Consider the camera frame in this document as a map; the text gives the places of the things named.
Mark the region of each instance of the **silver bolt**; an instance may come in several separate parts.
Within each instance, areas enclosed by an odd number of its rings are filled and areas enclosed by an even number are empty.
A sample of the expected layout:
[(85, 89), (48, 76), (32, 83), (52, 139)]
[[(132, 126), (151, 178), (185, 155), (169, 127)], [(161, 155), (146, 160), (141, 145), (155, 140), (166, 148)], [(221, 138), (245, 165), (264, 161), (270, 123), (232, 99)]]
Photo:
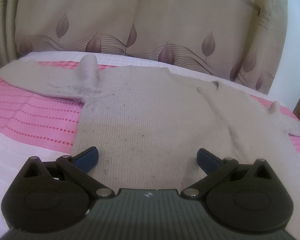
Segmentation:
[(197, 190), (195, 188), (187, 188), (183, 191), (183, 193), (189, 197), (195, 197), (195, 196), (199, 195), (199, 190)]
[(108, 197), (112, 191), (109, 188), (100, 188), (96, 191), (96, 194), (100, 197)]

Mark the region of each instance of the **beige knit sweater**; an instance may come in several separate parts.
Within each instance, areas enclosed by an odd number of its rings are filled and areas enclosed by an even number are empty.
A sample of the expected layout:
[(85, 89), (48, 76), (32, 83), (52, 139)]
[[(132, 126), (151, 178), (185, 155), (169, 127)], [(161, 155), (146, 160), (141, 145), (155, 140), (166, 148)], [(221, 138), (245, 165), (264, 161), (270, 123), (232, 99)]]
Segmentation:
[(73, 154), (96, 146), (99, 163), (90, 175), (114, 191), (188, 187), (205, 176), (196, 164), (199, 148), (241, 163), (265, 158), (293, 199), (287, 230), (300, 239), (300, 157), (287, 132), (300, 135), (300, 122), (285, 119), (276, 103), (267, 110), (244, 92), (167, 68), (98, 71), (93, 55), (74, 70), (14, 61), (0, 77), (83, 102)]

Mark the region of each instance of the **beige curtain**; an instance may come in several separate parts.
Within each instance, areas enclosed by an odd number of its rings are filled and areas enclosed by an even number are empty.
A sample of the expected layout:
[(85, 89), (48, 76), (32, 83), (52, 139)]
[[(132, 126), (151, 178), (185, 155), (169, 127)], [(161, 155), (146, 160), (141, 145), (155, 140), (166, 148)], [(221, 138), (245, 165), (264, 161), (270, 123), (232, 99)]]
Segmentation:
[(268, 93), (286, 27), (287, 0), (0, 0), (0, 62), (32, 51), (120, 54)]

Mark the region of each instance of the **pink striped fabric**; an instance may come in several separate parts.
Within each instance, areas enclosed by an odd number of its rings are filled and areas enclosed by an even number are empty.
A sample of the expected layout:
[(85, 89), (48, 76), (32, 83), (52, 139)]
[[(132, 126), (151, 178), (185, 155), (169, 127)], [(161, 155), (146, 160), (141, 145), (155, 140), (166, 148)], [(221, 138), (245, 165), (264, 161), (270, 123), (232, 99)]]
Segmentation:
[[(39, 62), (73, 69), (78, 65), (74, 61)], [(100, 69), (115, 67), (100, 65)], [(254, 97), (265, 107), (271, 101)], [(16, 87), (0, 78), (0, 133), (29, 145), (70, 153), (75, 139), (82, 104), (71, 100), (44, 97)], [(292, 118), (296, 116), (286, 107), (281, 112)], [(298, 153), (300, 138), (290, 136)]]

